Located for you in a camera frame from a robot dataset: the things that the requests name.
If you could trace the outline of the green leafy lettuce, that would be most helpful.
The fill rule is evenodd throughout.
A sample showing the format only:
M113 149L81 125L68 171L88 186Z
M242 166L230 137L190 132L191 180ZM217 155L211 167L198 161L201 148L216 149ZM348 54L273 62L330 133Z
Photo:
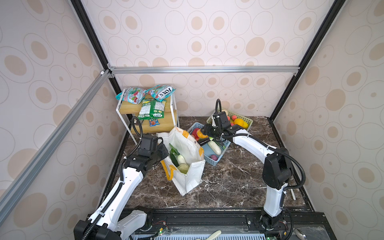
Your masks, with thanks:
M169 144L170 147L171 147L171 153L174 155L174 156L178 156L180 155L180 153L178 152L178 150L172 145L172 144Z

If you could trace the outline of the long green cucumber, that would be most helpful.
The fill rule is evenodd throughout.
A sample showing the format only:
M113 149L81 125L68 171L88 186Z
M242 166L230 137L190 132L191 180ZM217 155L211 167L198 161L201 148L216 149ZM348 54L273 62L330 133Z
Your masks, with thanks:
M179 163L178 163L177 158L175 157L175 155L172 154L172 153L170 153L170 158L171 158L171 161L172 161L173 165L174 165L175 167L178 167L178 166L179 166Z

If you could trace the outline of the orange fruit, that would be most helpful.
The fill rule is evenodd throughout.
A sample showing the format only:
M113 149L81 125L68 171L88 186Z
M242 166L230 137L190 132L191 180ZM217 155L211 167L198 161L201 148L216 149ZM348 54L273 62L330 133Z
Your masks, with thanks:
M208 138L207 135L204 135L204 134L202 133L201 129L198 129L198 130L197 130L197 136L198 136L200 139L206 139L206 138Z

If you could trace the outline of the white radish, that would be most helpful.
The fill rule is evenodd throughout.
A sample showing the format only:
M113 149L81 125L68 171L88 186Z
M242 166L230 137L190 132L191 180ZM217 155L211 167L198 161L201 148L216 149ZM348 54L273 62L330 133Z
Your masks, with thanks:
M182 164L186 165L187 164L185 158L182 155L177 156L177 161L178 161L179 165L182 165Z
M208 146L212 149L215 155L220 156L222 154L222 149L216 142L209 141Z

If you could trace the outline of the white grocery bag yellow handles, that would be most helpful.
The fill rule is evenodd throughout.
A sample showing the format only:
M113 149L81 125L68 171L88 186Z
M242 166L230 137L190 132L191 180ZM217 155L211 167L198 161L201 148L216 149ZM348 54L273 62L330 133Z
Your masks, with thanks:
M157 133L156 136L163 140L169 153L161 161L167 180L172 181L184 196L202 181L206 163L204 149L193 135L178 127L169 133Z

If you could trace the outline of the green cabbage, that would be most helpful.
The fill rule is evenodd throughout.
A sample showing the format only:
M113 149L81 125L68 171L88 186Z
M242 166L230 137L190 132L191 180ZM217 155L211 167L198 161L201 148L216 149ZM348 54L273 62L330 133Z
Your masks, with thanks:
M179 170L181 173L185 174L185 175L188 173L189 168L190 168L190 167L189 167L188 165L184 165L184 164L178 166L178 170Z

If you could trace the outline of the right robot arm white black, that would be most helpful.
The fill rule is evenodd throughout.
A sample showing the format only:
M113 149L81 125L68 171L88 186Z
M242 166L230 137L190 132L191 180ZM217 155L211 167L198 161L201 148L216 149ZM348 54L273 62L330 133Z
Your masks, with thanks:
M225 112L213 114L214 124L205 124L202 133L215 140L228 140L257 157L263 164L263 180L267 185L261 223L264 229L274 229L282 218L284 195L298 189L306 181L304 168L290 156L286 148L275 148L251 135L238 125L231 125Z

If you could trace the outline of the teal Fox's candy bag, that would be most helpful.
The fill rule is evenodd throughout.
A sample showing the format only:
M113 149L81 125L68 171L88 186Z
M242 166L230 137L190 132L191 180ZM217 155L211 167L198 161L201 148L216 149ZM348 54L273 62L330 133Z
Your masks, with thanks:
M169 85L157 85L146 91L146 94L150 95L158 102L162 102L173 94L175 89Z

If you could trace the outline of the green plastic fruit basket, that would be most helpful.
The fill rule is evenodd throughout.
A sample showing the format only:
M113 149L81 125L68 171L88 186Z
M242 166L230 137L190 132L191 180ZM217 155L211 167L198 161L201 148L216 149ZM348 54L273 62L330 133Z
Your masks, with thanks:
M207 124L211 124L212 126L216 126L217 124L216 124L214 116L216 116L216 113L219 114L220 112L226 113L226 116L228 118L227 121L222 125L223 130L228 129L229 127L231 127L233 125L239 125L240 127L242 127L243 129L245 129L247 131L250 130L251 125L253 123L253 120L251 120L250 118L247 118L245 116L242 116L240 114L226 110L226 109L214 111L209 116L209 118L207 119L207 121L206 121Z

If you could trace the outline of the blue plastic vegetable basket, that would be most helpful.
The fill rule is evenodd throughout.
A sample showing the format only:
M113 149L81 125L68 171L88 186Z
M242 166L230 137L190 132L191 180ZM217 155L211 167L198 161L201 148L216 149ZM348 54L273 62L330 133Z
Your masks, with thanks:
M203 148L205 161L212 166L216 166L231 143L223 138L218 141L214 138L204 137L203 134L199 133L203 127L203 124L194 123L187 132L196 138L199 145Z

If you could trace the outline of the small blue red candy packet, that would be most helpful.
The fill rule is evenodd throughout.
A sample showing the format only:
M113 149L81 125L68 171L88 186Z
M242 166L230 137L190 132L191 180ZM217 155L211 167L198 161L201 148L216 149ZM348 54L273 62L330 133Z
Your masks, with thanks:
M160 125L160 122L159 122L158 119L151 119L151 120L149 120L149 126L150 127L154 127L154 126L158 126L158 125Z

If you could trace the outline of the green snack packet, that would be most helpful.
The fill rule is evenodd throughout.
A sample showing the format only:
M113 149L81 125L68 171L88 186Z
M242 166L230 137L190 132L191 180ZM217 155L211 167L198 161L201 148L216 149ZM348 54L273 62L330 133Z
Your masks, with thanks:
M142 107L138 114L139 120L151 120L151 119L162 119L165 114L165 106L167 101L163 100L158 102L155 99L143 99Z

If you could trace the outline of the white pen on table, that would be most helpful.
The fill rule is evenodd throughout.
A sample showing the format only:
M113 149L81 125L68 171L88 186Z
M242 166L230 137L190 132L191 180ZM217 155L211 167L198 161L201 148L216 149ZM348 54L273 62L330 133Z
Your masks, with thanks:
M297 198L296 198L296 195L295 195L294 190L293 190L293 189L290 189L290 192L291 192L291 195L292 195L293 200L296 201Z

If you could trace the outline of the horizontal aluminium frame bar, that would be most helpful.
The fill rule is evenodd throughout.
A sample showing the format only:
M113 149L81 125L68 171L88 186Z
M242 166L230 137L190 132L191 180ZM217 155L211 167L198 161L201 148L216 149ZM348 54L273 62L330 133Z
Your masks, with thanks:
M297 73L299 66L111 67L112 74Z

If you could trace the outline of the left slanted aluminium frame bar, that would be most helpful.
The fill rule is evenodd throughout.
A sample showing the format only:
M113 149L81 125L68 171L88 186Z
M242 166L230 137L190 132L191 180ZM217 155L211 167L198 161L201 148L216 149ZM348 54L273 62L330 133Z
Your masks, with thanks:
M71 130L101 86L109 78L110 73L110 70L103 70L103 72L99 74L74 107L70 109L55 131L52 132L50 137L36 152L31 161L10 185L10 188L1 198L1 225L4 224L12 210L16 207L17 203L66 137L69 130Z

